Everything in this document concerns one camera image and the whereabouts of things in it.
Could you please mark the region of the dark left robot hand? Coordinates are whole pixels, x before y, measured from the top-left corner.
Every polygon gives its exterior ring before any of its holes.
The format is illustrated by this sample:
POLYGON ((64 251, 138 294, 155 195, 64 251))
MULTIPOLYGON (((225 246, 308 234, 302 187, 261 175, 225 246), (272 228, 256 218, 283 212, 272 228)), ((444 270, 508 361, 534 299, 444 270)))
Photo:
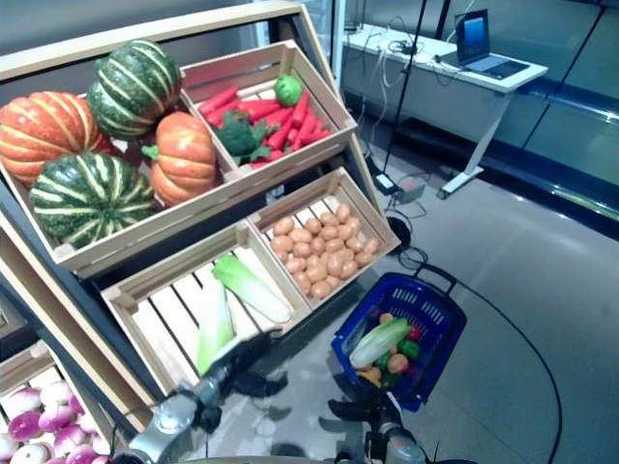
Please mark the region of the dark left robot hand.
POLYGON ((206 404, 224 402, 237 392, 253 398, 274 396, 288 386, 287 374, 268 379, 251 370, 251 367, 268 354, 281 330, 258 333, 236 343, 216 359, 203 375, 196 394, 206 404))

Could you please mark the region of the dark right robot hand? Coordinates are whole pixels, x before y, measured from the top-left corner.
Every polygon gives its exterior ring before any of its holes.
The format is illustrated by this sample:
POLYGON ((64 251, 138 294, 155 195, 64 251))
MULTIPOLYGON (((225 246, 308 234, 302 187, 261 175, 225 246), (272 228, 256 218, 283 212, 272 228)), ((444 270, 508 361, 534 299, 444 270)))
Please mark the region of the dark right robot hand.
POLYGON ((392 428, 402 427, 401 409, 390 391, 361 391, 354 401, 330 399, 328 407, 343 421, 368 423, 374 433, 386 434, 392 428))

